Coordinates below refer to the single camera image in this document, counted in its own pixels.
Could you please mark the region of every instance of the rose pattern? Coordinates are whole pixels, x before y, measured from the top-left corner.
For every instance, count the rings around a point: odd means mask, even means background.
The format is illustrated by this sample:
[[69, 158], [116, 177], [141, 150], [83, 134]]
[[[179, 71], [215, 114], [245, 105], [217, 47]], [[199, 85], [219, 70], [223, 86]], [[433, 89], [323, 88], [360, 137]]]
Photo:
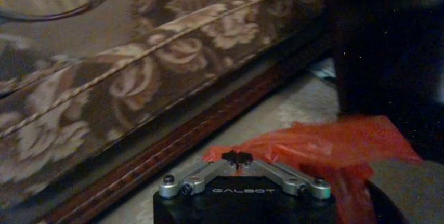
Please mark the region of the rose pattern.
[[201, 41], [195, 38], [180, 39], [156, 51], [160, 63], [173, 72], [195, 72], [205, 68]]
[[165, 8], [173, 11], [176, 13], [176, 18], [179, 18], [204, 8], [209, 2], [211, 0], [171, 0], [167, 3]]
[[120, 77], [109, 87], [109, 94], [132, 111], [143, 109], [151, 101], [159, 87], [159, 72], [156, 64], [149, 57], [143, 59], [141, 65], [131, 65], [123, 70]]
[[[244, 3], [244, 1], [232, 2], [235, 6]], [[248, 44], [255, 39], [259, 33], [259, 25], [253, 21], [255, 14], [256, 10], [245, 7], [201, 27], [201, 31], [213, 38], [216, 47], [229, 49], [237, 43]]]
[[[64, 70], [37, 86], [27, 98], [27, 109], [43, 111], [71, 90], [59, 92]], [[16, 147], [0, 162], [0, 182], [20, 181], [33, 175], [49, 161], [68, 157], [81, 146], [89, 132], [87, 121], [80, 120], [81, 108], [88, 103], [88, 91], [68, 100], [36, 121], [27, 124], [13, 138]], [[17, 112], [0, 115], [0, 129], [16, 124], [24, 116]]]

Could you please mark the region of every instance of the red plastic bag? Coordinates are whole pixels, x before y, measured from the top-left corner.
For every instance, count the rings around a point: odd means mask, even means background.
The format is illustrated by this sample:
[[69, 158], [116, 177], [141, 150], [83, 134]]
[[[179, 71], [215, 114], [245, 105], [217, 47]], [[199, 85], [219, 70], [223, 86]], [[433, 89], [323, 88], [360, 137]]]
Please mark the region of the red plastic bag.
[[212, 147], [205, 161], [225, 152], [248, 152], [256, 159], [281, 162], [332, 185], [337, 223], [377, 223], [365, 181], [369, 162], [420, 158], [387, 117], [352, 117], [321, 125], [296, 124], [233, 147]]

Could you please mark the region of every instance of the floral upholstery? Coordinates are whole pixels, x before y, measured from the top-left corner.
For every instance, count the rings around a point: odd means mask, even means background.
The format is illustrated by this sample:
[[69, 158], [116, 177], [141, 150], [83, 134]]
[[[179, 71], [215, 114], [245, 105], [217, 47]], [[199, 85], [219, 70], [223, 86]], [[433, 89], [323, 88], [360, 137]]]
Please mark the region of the floral upholstery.
[[0, 100], [4, 204], [43, 190], [323, 11], [323, 0], [137, 0], [136, 5], [132, 43], [63, 66]]

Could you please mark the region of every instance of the gray object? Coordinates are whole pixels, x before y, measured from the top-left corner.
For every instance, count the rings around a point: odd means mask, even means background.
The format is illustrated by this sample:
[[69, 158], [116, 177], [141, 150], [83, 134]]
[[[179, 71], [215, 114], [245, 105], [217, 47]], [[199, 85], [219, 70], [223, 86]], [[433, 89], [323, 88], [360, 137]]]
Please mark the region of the gray object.
[[[328, 199], [331, 185], [321, 179], [315, 179], [284, 164], [269, 164], [253, 160], [239, 164], [241, 176], [264, 176], [275, 182], [287, 194], [299, 196], [309, 193], [312, 197]], [[172, 198], [179, 193], [193, 195], [204, 191], [207, 183], [217, 176], [235, 176], [236, 165], [221, 159], [215, 163], [199, 162], [176, 175], [167, 175], [159, 186], [159, 195]]]

